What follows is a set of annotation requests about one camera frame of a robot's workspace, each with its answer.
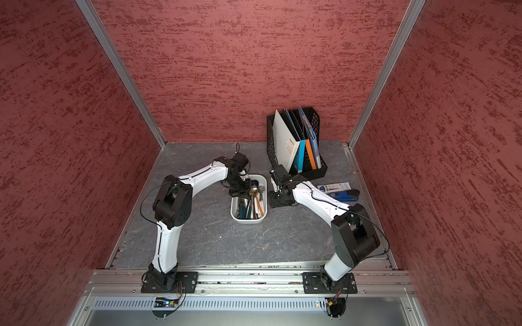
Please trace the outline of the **white rectangular storage box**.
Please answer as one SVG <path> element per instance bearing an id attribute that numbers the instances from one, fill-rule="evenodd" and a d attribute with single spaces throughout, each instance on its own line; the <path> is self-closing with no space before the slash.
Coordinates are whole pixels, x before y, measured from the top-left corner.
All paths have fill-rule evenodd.
<path id="1" fill-rule="evenodd" d="M 250 195 L 249 198 L 233 198 L 230 213 L 239 224 L 259 224 L 269 212 L 268 183 L 262 175 L 248 175 L 246 178 L 259 190 L 255 196 Z"/>

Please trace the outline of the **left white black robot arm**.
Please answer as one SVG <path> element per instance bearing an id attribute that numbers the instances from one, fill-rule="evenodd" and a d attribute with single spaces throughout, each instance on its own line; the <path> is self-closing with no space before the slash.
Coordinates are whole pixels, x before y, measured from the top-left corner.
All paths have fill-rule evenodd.
<path id="1" fill-rule="evenodd" d="M 158 224 L 158 236 L 153 268 L 168 274 L 178 267 L 178 243 L 182 226 L 188 221 L 195 195 L 215 183 L 228 183 L 228 193 L 232 198 L 246 198 L 250 182 L 242 172 L 249 160 L 241 153 L 234 158 L 216 158 L 208 166 L 188 175 L 164 178 L 153 203 L 154 218 Z"/>

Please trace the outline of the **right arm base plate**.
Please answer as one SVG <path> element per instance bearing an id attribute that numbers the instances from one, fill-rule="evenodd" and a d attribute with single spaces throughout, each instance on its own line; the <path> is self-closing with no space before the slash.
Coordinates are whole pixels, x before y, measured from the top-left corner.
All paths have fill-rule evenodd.
<path id="1" fill-rule="evenodd" d="M 358 292 L 353 273 L 347 273 L 333 281 L 325 272 L 304 272 L 303 288 L 306 294 L 356 294 Z"/>

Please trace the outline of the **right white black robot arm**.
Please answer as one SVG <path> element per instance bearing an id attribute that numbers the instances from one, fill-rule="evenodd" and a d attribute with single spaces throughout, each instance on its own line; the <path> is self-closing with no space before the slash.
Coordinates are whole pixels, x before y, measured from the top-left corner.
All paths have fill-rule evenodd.
<path id="1" fill-rule="evenodd" d="M 324 265 L 329 281 L 337 282 L 381 246 L 378 227 L 362 205 L 348 205 L 321 192 L 310 181 L 271 179 L 272 208 L 302 205 L 323 219 L 331 228 L 335 254 Z"/>

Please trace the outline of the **orange spoon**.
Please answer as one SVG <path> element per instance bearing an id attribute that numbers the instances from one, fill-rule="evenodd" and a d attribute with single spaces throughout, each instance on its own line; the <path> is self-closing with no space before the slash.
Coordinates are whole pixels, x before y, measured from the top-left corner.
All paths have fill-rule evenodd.
<path id="1" fill-rule="evenodd" d="M 263 218 L 263 209 L 262 209 L 262 202 L 260 200 L 260 194 L 257 194 L 255 196 L 255 208 L 256 208 L 256 218 L 260 220 Z"/>

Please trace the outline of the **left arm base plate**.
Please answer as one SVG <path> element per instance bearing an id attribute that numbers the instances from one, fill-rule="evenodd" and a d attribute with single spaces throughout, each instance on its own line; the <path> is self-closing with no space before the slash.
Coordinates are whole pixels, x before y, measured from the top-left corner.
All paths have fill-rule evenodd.
<path id="1" fill-rule="evenodd" d="M 198 283 L 197 272 L 147 271 L 142 280 L 141 293 L 185 294 L 194 293 Z"/>

